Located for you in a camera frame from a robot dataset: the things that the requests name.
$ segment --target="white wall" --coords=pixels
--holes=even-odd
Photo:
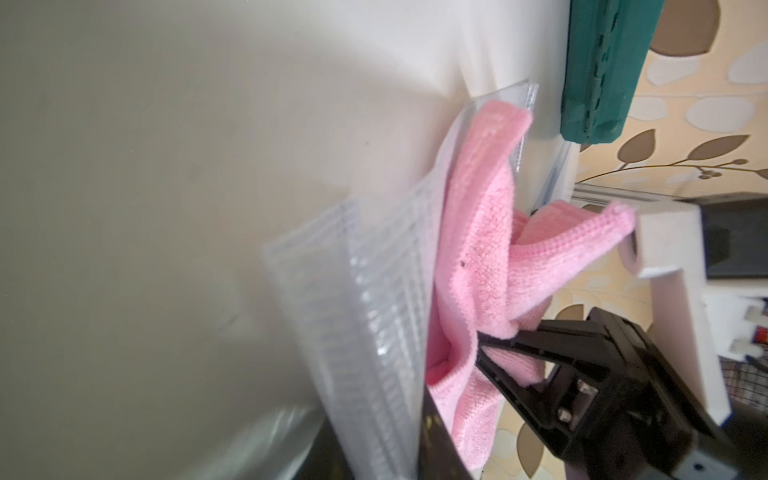
[[[0,5],[0,478],[170,478],[314,398],[260,245],[417,180],[467,67],[444,2],[268,3]],[[557,108],[526,55],[491,86]]]

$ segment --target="plastic packaging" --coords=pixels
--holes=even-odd
[[[513,85],[466,105],[435,166],[384,221],[363,225],[350,199],[265,247],[270,279],[360,480],[415,478],[446,178],[486,101],[531,109],[536,90]]]

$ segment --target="microfiber towel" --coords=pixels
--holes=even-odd
[[[508,157],[531,114],[499,101],[475,116],[445,194],[435,265],[426,382],[465,466],[490,456],[501,394],[475,368],[477,332],[512,338],[538,327],[551,295],[634,229],[634,212],[600,214],[556,201],[532,217],[515,210]],[[521,386],[544,363],[490,350]]]

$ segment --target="plastic wrap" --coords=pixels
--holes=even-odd
[[[265,247],[270,278],[356,478],[415,478],[446,178],[486,101],[531,109],[535,94],[535,84],[519,84],[466,105],[434,167],[382,222],[363,225],[350,199]],[[510,158],[513,170],[521,148]]]

